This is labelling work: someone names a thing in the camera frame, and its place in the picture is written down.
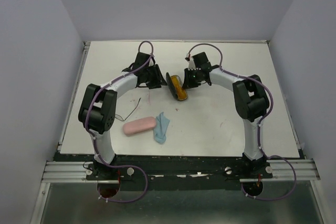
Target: blue cloth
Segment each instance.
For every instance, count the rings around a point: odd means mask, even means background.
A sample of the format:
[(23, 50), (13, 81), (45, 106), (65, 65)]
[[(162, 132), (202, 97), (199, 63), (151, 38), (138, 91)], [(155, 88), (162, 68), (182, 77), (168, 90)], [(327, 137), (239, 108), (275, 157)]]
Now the blue cloth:
[(163, 115), (163, 112), (156, 117), (156, 127), (154, 131), (154, 139), (160, 144), (166, 142), (166, 132), (168, 129), (170, 120)]

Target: gray wall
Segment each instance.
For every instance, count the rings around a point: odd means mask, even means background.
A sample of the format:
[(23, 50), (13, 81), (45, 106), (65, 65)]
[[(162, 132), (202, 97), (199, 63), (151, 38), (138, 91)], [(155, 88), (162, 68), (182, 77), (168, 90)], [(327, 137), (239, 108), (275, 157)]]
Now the gray wall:
[(299, 140), (316, 161), (334, 215), (335, 18), (336, 0), (294, 0), (270, 43)]
[(62, 0), (84, 40), (271, 39), (292, 0)]
[(0, 0), (0, 218), (29, 223), (82, 42), (61, 0)]

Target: purple cable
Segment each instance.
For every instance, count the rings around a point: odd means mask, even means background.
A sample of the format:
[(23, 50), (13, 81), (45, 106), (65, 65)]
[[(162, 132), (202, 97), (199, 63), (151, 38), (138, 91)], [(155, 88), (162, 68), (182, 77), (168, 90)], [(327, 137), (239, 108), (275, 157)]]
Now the purple cable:
[(261, 124), (261, 122), (262, 122), (266, 117), (268, 117), (268, 116), (270, 115), (270, 113), (272, 112), (273, 107), (274, 107), (274, 99), (273, 99), (273, 96), (272, 96), (272, 94), (271, 94), (271, 91), (270, 91), (264, 84), (262, 84), (260, 81), (257, 81), (257, 80), (255, 80), (255, 79), (253, 79), (253, 78), (251, 78), (251, 77), (248, 77), (248, 76), (240, 76), (240, 75), (238, 75), (238, 74), (235, 74), (235, 73), (232, 73), (232, 72), (229, 72), (229, 71), (223, 69), (223, 67), (222, 67), (222, 63), (223, 63), (223, 53), (222, 53), (222, 51), (221, 51), (218, 47), (216, 47), (216, 46), (214, 46), (214, 45), (212, 45), (212, 44), (209, 44), (209, 43), (200, 43), (200, 44), (197, 44), (197, 45), (193, 46), (193, 47), (189, 50), (189, 52), (188, 52), (188, 56), (190, 56), (191, 51), (192, 51), (195, 47), (198, 47), (198, 46), (211, 46), (211, 47), (215, 48), (215, 49), (219, 52), (219, 54), (220, 54), (220, 56), (221, 56), (221, 57), (220, 57), (221, 59), (220, 59), (220, 62), (219, 62), (219, 69), (220, 69), (222, 72), (224, 72), (224, 73), (226, 73), (226, 74), (229, 74), (229, 75), (231, 75), (231, 76), (233, 76), (233, 77), (236, 77), (236, 78), (242, 78), (242, 79), (247, 79), (247, 80), (253, 81), (253, 82), (255, 82), (256, 84), (262, 86), (262, 87), (266, 90), (266, 92), (268, 93), (268, 96), (269, 96), (269, 98), (270, 98), (270, 107), (269, 107), (269, 110), (267, 111), (267, 113), (266, 113), (262, 118), (260, 118), (260, 120), (258, 121), (258, 129), (257, 129), (258, 147), (260, 148), (261, 153), (266, 157), (266, 159), (272, 159), (272, 158), (274, 158), (274, 157), (280, 158), (280, 159), (282, 159), (283, 161), (285, 161), (285, 162), (290, 166), (290, 168), (291, 168), (292, 171), (293, 171), (293, 175), (294, 175), (294, 185), (293, 185), (292, 189), (291, 189), (288, 193), (286, 193), (285, 195), (283, 195), (283, 196), (281, 196), (281, 197), (277, 197), (277, 198), (274, 198), (274, 199), (268, 199), (268, 198), (260, 198), (260, 197), (255, 197), (255, 196), (249, 195), (248, 193), (245, 192), (245, 190), (244, 190), (244, 188), (243, 188), (243, 184), (241, 185), (241, 186), (242, 186), (242, 187), (241, 187), (241, 188), (242, 188), (241, 190), (243, 191), (243, 193), (245, 194), (246, 197), (249, 197), (249, 198), (251, 198), (251, 199), (261, 200), (261, 201), (275, 201), (275, 200), (281, 200), (281, 199), (284, 199), (284, 198), (290, 196), (290, 195), (294, 192), (294, 190), (295, 190), (295, 188), (296, 188), (296, 184), (297, 184), (297, 176), (296, 176), (296, 172), (295, 172), (295, 169), (294, 169), (293, 165), (292, 165), (287, 159), (285, 159), (284, 157), (278, 156), (278, 155), (272, 155), (272, 156), (269, 156), (269, 157), (268, 157), (268, 156), (266, 155), (265, 151), (264, 151), (264, 150), (262, 149), (262, 147), (261, 147), (261, 141), (260, 141), (260, 124)]
[(119, 80), (121, 80), (122, 78), (124, 78), (124, 77), (126, 77), (126, 76), (129, 76), (130, 74), (133, 74), (133, 73), (139, 71), (139, 70), (142, 69), (144, 66), (146, 66), (146, 65), (150, 62), (150, 60), (154, 57), (154, 54), (153, 54), (153, 53), (154, 53), (154, 47), (153, 47), (153, 44), (152, 44), (151, 42), (147, 41), (147, 40), (145, 40), (145, 41), (143, 41), (143, 42), (140, 43), (139, 48), (138, 48), (138, 52), (140, 52), (140, 48), (141, 48), (141, 46), (142, 46), (144, 43), (148, 43), (148, 44), (151, 46), (151, 49), (152, 49), (149, 59), (148, 59), (142, 66), (140, 66), (139, 68), (137, 68), (137, 69), (135, 69), (135, 70), (133, 70), (133, 71), (131, 71), (131, 72), (129, 72), (129, 73), (126, 73), (124, 76), (119, 76), (119, 77), (115, 78), (114, 80), (112, 80), (110, 83), (108, 83), (108, 84), (106, 84), (105, 86), (101, 87), (101, 88), (98, 90), (98, 92), (96, 93), (96, 95), (93, 97), (93, 99), (92, 99), (92, 101), (91, 101), (91, 104), (90, 104), (90, 107), (89, 107), (89, 109), (88, 109), (87, 116), (86, 116), (86, 118), (85, 118), (85, 129), (86, 129), (86, 131), (93, 137), (93, 148), (94, 148), (94, 152), (97, 154), (97, 156), (99, 157), (99, 159), (101, 160), (101, 162), (102, 162), (104, 165), (106, 165), (107, 167), (110, 167), (110, 168), (114, 168), (114, 169), (116, 169), (116, 168), (128, 168), (128, 167), (135, 168), (135, 169), (138, 169), (139, 171), (141, 171), (142, 174), (143, 174), (144, 177), (145, 177), (145, 188), (144, 188), (142, 194), (141, 194), (139, 197), (137, 197), (137, 198), (135, 198), (135, 199), (131, 199), (131, 200), (115, 200), (115, 199), (110, 199), (110, 198), (103, 198), (103, 197), (100, 195), (100, 197), (101, 197), (102, 199), (107, 200), (107, 201), (110, 201), (110, 202), (117, 202), (117, 203), (131, 203), (131, 202), (135, 202), (135, 201), (141, 199), (141, 198), (146, 194), (146, 192), (147, 192), (147, 188), (148, 188), (148, 178), (147, 178), (147, 174), (145, 173), (145, 171), (144, 171), (143, 169), (141, 169), (140, 167), (138, 167), (138, 166), (135, 166), (135, 165), (110, 165), (110, 164), (108, 164), (108, 163), (102, 158), (102, 156), (100, 155), (100, 153), (99, 153), (99, 151), (98, 151), (98, 148), (97, 148), (96, 136), (95, 136), (95, 134), (89, 129), (89, 115), (90, 115), (90, 113), (91, 113), (91, 111), (92, 111), (92, 108), (93, 108), (93, 105), (94, 105), (96, 99), (98, 98), (99, 94), (100, 94), (104, 89), (110, 87), (110, 86), (111, 86), (112, 84), (114, 84), (116, 81), (119, 81)]

